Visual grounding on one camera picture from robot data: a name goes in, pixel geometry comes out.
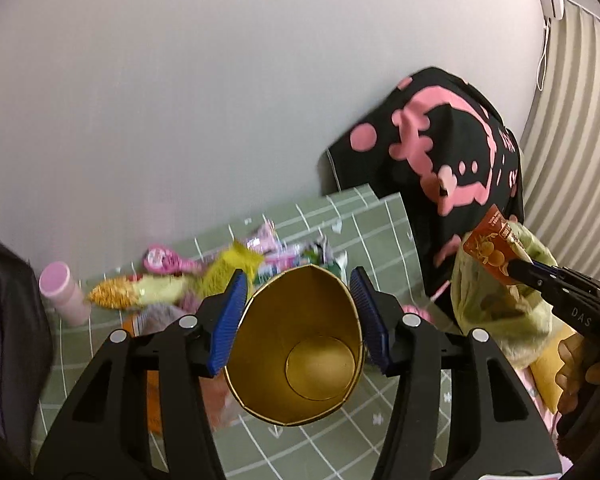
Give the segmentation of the gloved right hand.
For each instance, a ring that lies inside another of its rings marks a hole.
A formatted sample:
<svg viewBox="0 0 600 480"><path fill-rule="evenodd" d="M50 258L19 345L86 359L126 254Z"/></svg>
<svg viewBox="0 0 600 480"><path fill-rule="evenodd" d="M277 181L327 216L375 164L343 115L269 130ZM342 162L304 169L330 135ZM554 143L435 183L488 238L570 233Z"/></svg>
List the gloved right hand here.
<svg viewBox="0 0 600 480"><path fill-rule="evenodd" d="M579 334L562 340L558 353L564 365L555 376L555 382L562 389L557 408L567 415L578 406L579 390L586 384L600 386L600 362L585 365L585 356L591 352L591 345ZM592 419L600 419L600 402L592 411Z"/></svg>

